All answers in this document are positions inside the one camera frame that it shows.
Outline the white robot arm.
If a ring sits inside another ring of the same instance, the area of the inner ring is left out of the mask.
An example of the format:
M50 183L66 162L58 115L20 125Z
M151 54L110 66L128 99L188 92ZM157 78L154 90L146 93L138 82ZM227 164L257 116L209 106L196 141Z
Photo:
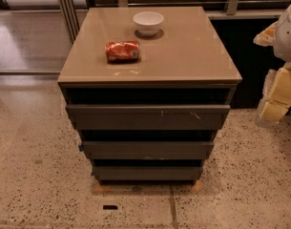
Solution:
M274 55L284 61L277 71L268 71L258 106L256 123L270 127L278 124L291 109L291 4L279 20L257 34L253 42L263 47L272 46Z

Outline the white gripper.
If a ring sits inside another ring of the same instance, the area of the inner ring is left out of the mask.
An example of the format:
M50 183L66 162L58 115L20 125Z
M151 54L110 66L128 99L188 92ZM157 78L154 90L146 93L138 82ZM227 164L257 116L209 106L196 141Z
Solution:
M280 122L291 107L291 67L279 68L268 94L268 101L259 104L259 117Z

